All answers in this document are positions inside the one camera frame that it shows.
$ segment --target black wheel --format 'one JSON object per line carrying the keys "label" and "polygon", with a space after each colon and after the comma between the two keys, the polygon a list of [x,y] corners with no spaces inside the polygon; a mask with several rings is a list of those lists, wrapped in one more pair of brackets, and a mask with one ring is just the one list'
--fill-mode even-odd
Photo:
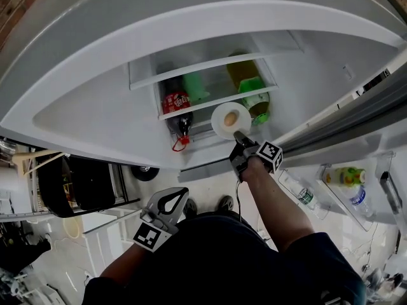
{"label": "black wheel", "polygon": [[133,176],[137,180],[142,180],[143,182],[152,180],[160,171],[159,168],[146,166],[131,166],[130,169],[132,170]]}

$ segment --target white plate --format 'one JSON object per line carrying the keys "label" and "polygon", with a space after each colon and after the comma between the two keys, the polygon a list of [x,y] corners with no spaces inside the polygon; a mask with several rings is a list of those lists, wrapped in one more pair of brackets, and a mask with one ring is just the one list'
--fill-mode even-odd
{"label": "white plate", "polygon": [[[224,124],[224,117],[231,112],[234,112],[237,115],[237,120],[235,124],[226,126]],[[236,131],[241,131],[246,135],[249,134],[252,118],[249,111],[243,105],[229,102],[221,104],[215,108],[210,123],[217,135],[224,139],[235,140],[233,134]]]}

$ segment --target blue label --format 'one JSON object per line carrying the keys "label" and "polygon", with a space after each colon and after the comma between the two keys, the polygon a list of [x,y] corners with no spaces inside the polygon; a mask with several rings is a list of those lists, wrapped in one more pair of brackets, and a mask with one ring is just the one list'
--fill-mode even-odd
{"label": "blue label", "polygon": [[358,204],[362,203],[365,196],[366,196],[366,192],[365,192],[364,188],[361,187],[359,189],[359,192],[357,193],[357,195],[354,198],[350,199],[350,202],[352,202],[352,204],[354,206],[357,206]]}

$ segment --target ar tag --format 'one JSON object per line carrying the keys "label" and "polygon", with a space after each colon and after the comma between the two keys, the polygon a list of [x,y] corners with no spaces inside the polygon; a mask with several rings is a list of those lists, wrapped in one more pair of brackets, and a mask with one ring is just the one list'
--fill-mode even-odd
{"label": "ar tag", "polygon": [[138,218],[135,228],[137,230],[133,240],[144,247],[145,249],[155,252],[161,245],[163,245],[172,235],[166,231],[155,227],[149,222],[145,222]]}
{"label": "ar tag", "polygon": [[261,144],[256,154],[273,165],[272,173],[275,173],[282,163],[282,149],[267,140]]}

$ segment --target coca-cola bottle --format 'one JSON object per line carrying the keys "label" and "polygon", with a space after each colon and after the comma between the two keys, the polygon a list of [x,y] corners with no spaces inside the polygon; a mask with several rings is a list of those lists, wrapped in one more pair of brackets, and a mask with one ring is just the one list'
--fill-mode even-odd
{"label": "coca-cola bottle", "polygon": [[[162,96],[164,96],[162,102],[164,114],[186,109],[191,106],[190,99],[183,86],[182,76],[163,80],[160,84],[162,87]],[[190,138],[188,137],[188,132],[190,131],[192,121],[192,112],[166,119],[167,126],[178,136],[177,142],[172,148],[173,151],[182,151],[186,145],[189,144]],[[176,149],[178,142],[182,145],[180,149]]]}

